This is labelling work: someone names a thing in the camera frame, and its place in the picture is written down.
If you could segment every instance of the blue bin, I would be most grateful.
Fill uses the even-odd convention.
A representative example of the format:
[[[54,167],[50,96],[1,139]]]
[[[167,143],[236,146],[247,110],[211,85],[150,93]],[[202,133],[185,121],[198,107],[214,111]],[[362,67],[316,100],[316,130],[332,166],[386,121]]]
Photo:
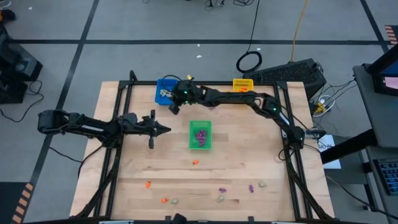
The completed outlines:
[[[161,96],[160,90],[172,90],[173,87],[178,83],[176,79],[168,79],[168,78],[160,78],[157,80],[156,83],[156,95],[155,95],[155,102],[159,105],[171,105],[173,102],[169,100],[167,96]]]

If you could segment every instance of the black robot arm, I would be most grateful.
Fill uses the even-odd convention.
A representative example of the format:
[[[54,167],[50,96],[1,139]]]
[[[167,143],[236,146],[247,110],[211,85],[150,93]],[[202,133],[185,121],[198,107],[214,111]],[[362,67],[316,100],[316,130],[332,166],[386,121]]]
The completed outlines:
[[[174,86],[172,97],[173,103],[169,109],[173,114],[178,114],[183,104],[200,104],[214,107],[220,104],[244,104],[250,106],[254,112],[270,118],[277,123],[286,133],[289,145],[295,149],[302,149],[305,132],[302,128],[292,125],[282,112],[281,105],[277,99],[267,93],[256,93],[249,91],[245,93],[220,92],[205,86],[197,87],[192,80],[179,81]]]
[[[73,133],[97,138],[104,147],[116,147],[118,137],[122,134],[146,134],[149,135],[151,149],[154,148],[154,137],[171,130],[155,121],[155,110],[150,111],[150,116],[142,117],[140,122],[135,113],[127,113],[104,122],[84,114],[46,110],[39,114],[37,129],[43,134]]]

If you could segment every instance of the wooden tabletop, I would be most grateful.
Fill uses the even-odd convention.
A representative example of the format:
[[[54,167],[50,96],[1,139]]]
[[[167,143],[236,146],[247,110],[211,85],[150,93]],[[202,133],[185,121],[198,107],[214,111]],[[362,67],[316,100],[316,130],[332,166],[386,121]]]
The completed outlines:
[[[117,87],[118,82],[103,82],[94,118],[111,119]],[[288,83],[288,87],[293,114],[312,127],[303,83]],[[254,216],[257,221],[294,221],[286,166],[278,159],[282,149],[280,128],[273,120],[259,116],[246,105],[220,105],[212,110],[183,105],[174,115],[167,106],[154,102],[155,88],[134,85],[129,112],[140,118],[155,109],[156,120],[172,130],[155,139],[153,150],[148,148],[148,136],[124,138],[112,219],[164,220],[166,215],[178,212],[189,220],[243,221]],[[255,86],[254,91],[273,95],[271,86]],[[212,150],[189,150],[192,119],[212,122]],[[315,140],[305,143],[317,147]],[[89,139],[85,156],[99,146],[99,141]],[[70,215],[80,212],[98,188],[104,153],[102,149],[85,162]],[[319,153],[306,147],[301,153],[309,191],[334,216]],[[152,183],[148,189],[147,181]],[[260,188],[259,182],[266,187]],[[254,193],[250,193],[249,185],[254,186]],[[225,200],[217,202],[220,187],[226,189]],[[297,192],[300,212],[305,217],[302,195]],[[106,192],[101,214],[107,198]],[[162,198],[177,198],[179,203],[162,203]]]

